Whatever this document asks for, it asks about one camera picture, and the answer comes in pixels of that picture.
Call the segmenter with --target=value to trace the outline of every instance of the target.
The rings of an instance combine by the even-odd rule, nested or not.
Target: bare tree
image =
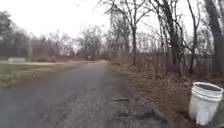
[[[212,70],[214,73],[224,72],[224,42],[222,30],[219,24],[219,13],[213,0],[205,0],[205,7],[209,15],[209,24],[214,40],[214,53],[212,59]]]
[[[197,9],[198,9],[198,19],[196,20],[196,16],[193,12],[193,8],[191,6],[191,3],[190,3],[190,0],[187,0],[187,3],[188,3],[188,7],[189,7],[189,10],[190,10],[190,13],[191,13],[191,18],[192,18],[192,21],[193,21],[193,30],[194,30],[194,36],[193,36],[193,46],[191,48],[191,61],[190,61],[190,68],[189,68],[189,73],[193,73],[193,65],[194,65],[194,58],[195,58],[195,48],[197,47],[197,44],[198,44],[198,35],[197,35],[197,31],[198,31],[198,26],[199,26],[199,23],[200,23],[200,18],[201,18],[201,15],[200,15],[200,9],[199,9],[199,2],[198,0],[196,0],[197,2]]]
[[[113,11],[123,14],[125,19],[128,21],[131,33],[132,33],[132,46],[133,46],[133,65],[136,66],[136,33],[139,21],[146,16],[151,9],[146,8],[145,0],[109,0],[107,4],[113,7]]]
[[[81,47],[79,54],[85,59],[97,59],[101,49],[101,30],[98,26],[90,26],[81,31],[81,37],[76,40]]]
[[[171,0],[170,4],[168,0],[154,0],[156,4],[152,1],[149,2],[154,7],[154,10],[156,10],[154,12],[158,15],[159,23],[162,27],[160,31],[163,31],[162,34],[167,41],[167,45],[171,46],[172,69],[181,74],[181,63],[183,59],[183,51],[181,50],[183,30],[178,22],[178,17],[179,19],[181,17],[177,15],[178,0]]]

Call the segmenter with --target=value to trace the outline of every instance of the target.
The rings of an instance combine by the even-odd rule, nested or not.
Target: grass
[[[0,65],[0,87],[11,87],[12,85],[17,85],[17,83],[71,69],[83,63],[84,62],[64,63],[51,66]]]

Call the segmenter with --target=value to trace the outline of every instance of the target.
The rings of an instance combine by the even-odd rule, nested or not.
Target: paved path
[[[0,90],[0,128],[170,128],[104,61]]]

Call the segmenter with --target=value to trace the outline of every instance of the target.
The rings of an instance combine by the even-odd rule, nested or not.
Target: plastic bucket
[[[191,93],[188,111],[190,118],[199,125],[208,124],[222,100],[223,89],[210,83],[194,82]]]

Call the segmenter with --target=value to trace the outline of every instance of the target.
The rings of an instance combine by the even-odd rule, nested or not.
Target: sky
[[[0,0],[0,11],[7,10],[11,19],[19,27],[36,36],[60,30],[71,37],[76,37],[82,26],[99,25],[106,31],[109,17],[105,15],[105,6],[94,9],[99,0]],[[184,14],[188,31],[192,31],[192,20],[188,5],[180,1],[179,11]],[[158,28],[157,18],[143,19],[145,23]],[[143,25],[139,29],[147,31]]]

